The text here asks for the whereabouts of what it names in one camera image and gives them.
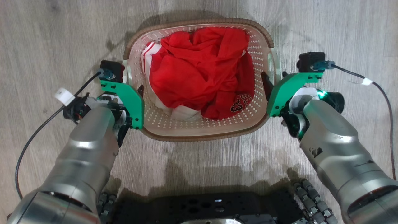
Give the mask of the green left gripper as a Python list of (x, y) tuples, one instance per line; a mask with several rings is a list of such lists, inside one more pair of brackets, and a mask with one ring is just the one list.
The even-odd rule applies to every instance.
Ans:
[(121, 147), (127, 132), (130, 129), (142, 129), (144, 124), (145, 104), (143, 100), (144, 85), (137, 90), (132, 86), (101, 80), (101, 89), (104, 94), (97, 98), (101, 106), (111, 110), (115, 117), (113, 132)]

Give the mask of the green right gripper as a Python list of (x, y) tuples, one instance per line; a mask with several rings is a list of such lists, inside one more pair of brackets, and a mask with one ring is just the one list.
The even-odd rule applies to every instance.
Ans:
[(300, 72), (288, 74), (282, 72), (283, 79), (276, 85), (270, 81), (265, 71), (261, 73), (263, 89), (268, 101), (267, 114), (269, 117), (281, 117), (290, 135), (302, 138), (309, 127), (304, 116), (304, 107), (312, 100), (319, 100), (318, 91), (313, 87), (306, 87), (309, 83), (318, 83), (322, 72)]

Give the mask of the beige perforated plastic laundry basket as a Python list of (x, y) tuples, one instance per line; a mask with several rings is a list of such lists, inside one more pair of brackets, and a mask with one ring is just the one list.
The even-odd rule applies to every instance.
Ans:
[[(222, 120), (198, 119), (180, 121), (171, 119), (150, 100), (141, 54), (145, 46), (159, 41), (175, 32), (194, 32), (205, 27), (231, 27), (244, 30), (250, 37), (248, 53), (252, 57), (255, 72), (255, 93), (245, 110), (236, 116)], [(125, 81), (134, 89), (144, 85), (144, 124), (141, 132), (159, 141), (190, 142), (223, 139), (252, 133), (262, 127), (267, 115), (267, 99), (263, 89), (261, 73), (265, 71), (272, 84), (282, 78), (279, 57), (269, 32), (259, 23), (243, 18), (214, 18), (179, 21), (150, 26), (139, 30), (128, 41), (123, 55)]]

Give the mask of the red white printed jersey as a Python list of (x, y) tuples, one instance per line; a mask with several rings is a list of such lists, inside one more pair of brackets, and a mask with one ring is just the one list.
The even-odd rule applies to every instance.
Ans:
[(199, 52), (201, 59), (177, 57), (150, 42), (141, 54), (148, 93), (156, 107), (176, 120), (221, 120), (243, 111), (255, 90), (252, 58), (244, 49), (232, 58)]

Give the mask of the red and white jersey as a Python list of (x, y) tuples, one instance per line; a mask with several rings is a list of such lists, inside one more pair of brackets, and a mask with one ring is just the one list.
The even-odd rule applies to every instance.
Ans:
[(148, 43), (141, 54), (148, 93), (171, 119), (221, 120), (246, 109), (255, 72), (242, 29), (205, 27)]

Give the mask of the large white tape tag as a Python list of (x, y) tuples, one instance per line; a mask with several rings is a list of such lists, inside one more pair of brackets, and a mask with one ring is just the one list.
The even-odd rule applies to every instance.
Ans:
[(71, 92), (65, 88), (59, 88), (54, 97), (60, 101), (65, 107), (68, 106), (76, 98)]

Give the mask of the grey roller wheel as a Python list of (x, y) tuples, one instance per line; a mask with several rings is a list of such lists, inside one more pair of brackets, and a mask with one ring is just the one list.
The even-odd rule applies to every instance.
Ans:
[(293, 183), (293, 188), (304, 207), (304, 214), (308, 217), (310, 224), (338, 224), (333, 211), (308, 180), (302, 179)]
[(117, 195), (109, 192), (102, 192), (97, 201), (97, 211), (101, 224), (110, 224)]

